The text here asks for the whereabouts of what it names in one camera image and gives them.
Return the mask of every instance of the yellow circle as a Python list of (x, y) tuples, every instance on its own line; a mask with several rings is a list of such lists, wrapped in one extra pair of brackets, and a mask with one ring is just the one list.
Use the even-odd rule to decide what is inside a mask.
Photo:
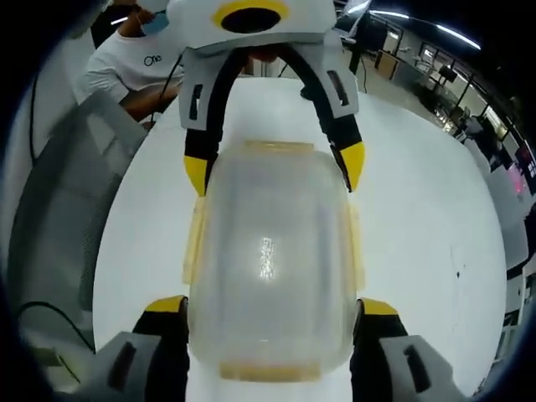
[(225, 17), (239, 10), (247, 8), (264, 8), (266, 10), (275, 11), (279, 14), (281, 20), (288, 17), (290, 12), (288, 6), (276, 0), (241, 0), (238, 2), (222, 4), (216, 13), (212, 16), (213, 23), (221, 27), (221, 23)]

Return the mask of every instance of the window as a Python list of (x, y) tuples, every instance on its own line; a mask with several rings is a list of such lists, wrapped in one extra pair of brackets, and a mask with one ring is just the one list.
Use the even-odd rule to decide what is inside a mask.
[(420, 53), (419, 59), (415, 61), (415, 67), (427, 74), (430, 72), (432, 62), (434, 61), (434, 55), (436, 54), (436, 48), (430, 46), (429, 44), (423, 44)]
[(515, 336), (516, 336), (517, 329), (518, 329), (517, 326), (510, 328), (510, 333), (509, 333), (509, 336), (508, 336), (508, 345), (506, 346), (506, 350), (504, 351), (505, 355), (510, 353), (510, 350), (512, 350), (513, 341), (516, 338)]
[(392, 29), (389, 29), (389, 31), (387, 31), (387, 36), (385, 37), (385, 42), (384, 42), (384, 47), (383, 47), (384, 52), (394, 54), (396, 52), (396, 49), (399, 46), (399, 42), (400, 42), (399, 33), (395, 32)]
[(439, 80), (441, 75), (439, 74), (439, 70), (441, 70), (441, 67), (446, 65), (447, 67), (451, 67), (454, 63), (454, 60), (449, 55), (443, 53), (443, 52), (437, 52), (437, 55), (434, 58), (433, 67), (434, 72), (431, 74), (431, 77)]
[(495, 360), (499, 360), (503, 356), (502, 350), (503, 350), (505, 335), (506, 335), (506, 332), (502, 331), (501, 339), (499, 340), (499, 346), (497, 346), (497, 352), (495, 353)]
[(495, 129), (495, 134), (497, 134), (497, 137), (502, 140), (508, 134), (508, 129), (504, 125), (503, 120), (490, 106), (488, 106), (486, 111), (484, 111), (484, 116), (489, 120), (490, 123), (492, 123), (492, 126)]
[(486, 91), (473, 78), (466, 94), (460, 100), (460, 108), (466, 108), (471, 112), (471, 116), (480, 116), (487, 106)]
[(452, 82), (446, 81), (444, 86), (447, 90), (451, 92), (452, 99), (454, 101), (458, 101), (459, 99), (461, 99), (461, 96), (467, 88), (467, 83), (469, 82), (470, 75), (467, 75), (465, 71), (462, 71), (457, 67), (455, 67), (453, 71), (456, 73), (456, 78)]
[(516, 156), (516, 151), (519, 149), (519, 143), (516, 141), (515, 137), (511, 132), (502, 140), (502, 146), (508, 152), (510, 158), (514, 159)]

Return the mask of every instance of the plastic container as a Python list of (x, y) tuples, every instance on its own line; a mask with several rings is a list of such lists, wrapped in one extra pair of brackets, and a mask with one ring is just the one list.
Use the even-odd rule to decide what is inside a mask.
[(318, 379), (347, 361), (356, 297), (347, 190), (307, 144), (223, 152), (204, 200), (190, 346), (223, 378)]

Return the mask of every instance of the desk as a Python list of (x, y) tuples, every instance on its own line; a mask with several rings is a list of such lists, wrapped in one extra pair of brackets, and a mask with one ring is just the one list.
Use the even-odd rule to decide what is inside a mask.
[[(231, 91), (222, 148), (242, 138), (312, 142), (328, 151), (299, 80), (244, 78)], [(471, 154), (417, 115), (360, 95), (366, 161), (356, 193), (366, 288), (395, 306), (453, 366), (471, 394), (487, 376), (503, 326), (501, 230)], [(95, 273), (95, 345), (131, 331), (154, 300), (188, 294), (181, 282), (195, 193), (183, 168), (178, 103), (162, 115), (116, 195)], [(211, 400), (195, 358), (188, 400)], [(314, 384), (224, 382), (217, 400), (352, 400), (348, 366)]]

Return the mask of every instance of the person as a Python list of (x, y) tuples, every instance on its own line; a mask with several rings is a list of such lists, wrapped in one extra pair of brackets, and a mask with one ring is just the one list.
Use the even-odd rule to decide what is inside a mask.
[(173, 30), (167, 29), (168, 1), (150, 2), (151, 11), (141, 1), (91, 55), (85, 71), (88, 95), (104, 90), (136, 121), (164, 111), (177, 96), (183, 76), (178, 66), (163, 90), (180, 47)]

